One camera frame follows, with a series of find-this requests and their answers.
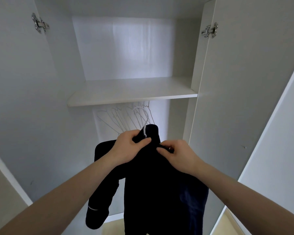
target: wooden floor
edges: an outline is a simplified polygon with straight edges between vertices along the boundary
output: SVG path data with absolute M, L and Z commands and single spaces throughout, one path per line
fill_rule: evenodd
M 124 220 L 119 219 L 104 223 L 102 235 L 125 235 Z M 219 224 L 212 235 L 244 235 L 228 209 L 222 215 Z

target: white wardrobe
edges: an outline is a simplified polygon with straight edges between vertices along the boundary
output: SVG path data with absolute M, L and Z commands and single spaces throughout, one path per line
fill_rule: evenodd
M 294 0 L 0 0 L 0 157 L 35 201 L 122 131 L 106 112 L 149 103 L 161 140 L 238 179 L 293 70 Z M 210 192 L 204 235 L 222 209 Z

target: left hand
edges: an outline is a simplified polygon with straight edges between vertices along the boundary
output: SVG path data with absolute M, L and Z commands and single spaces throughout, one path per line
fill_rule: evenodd
M 139 129 L 130 130 L 118 136 L 114 146 L 108 152 L 116 166 L 131 161 L 143 147 L 151 142 L 151 138 L 145 138 L 138 143 L 134 143 L 132 138 L 139 132 Z

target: metal hinge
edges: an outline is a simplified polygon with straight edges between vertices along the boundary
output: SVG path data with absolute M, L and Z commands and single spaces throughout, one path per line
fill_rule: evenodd
M 35 29 L 41 33 L 40 28 L 43 28 L 43 30 L 46 32 L 46 29 L 50 29 L 50 26 L 44 22 L 41 18 L 40 21 L 39 19 L 36 17 L 35 13 L 32 13 L 32 20 L 35 22 Z
M 218 29 L 218 23 L 215 22 L 213 25 L 213 28 L 211 28 L 211 25 L 206 26 L 205 30 L 200 31 L 201 35 L 204 35 L 204 38 L 208 38 L 209 35 L 212 35 L 212 38 L 214 38 L 217 35 L 217 29 Z

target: wardrobe shelf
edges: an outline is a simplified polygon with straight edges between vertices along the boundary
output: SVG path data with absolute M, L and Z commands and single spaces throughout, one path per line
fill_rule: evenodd
M 91 106 L 149 100 L 197 97 L 192 78 L 155 77 L 86 81 L 67 105 Z

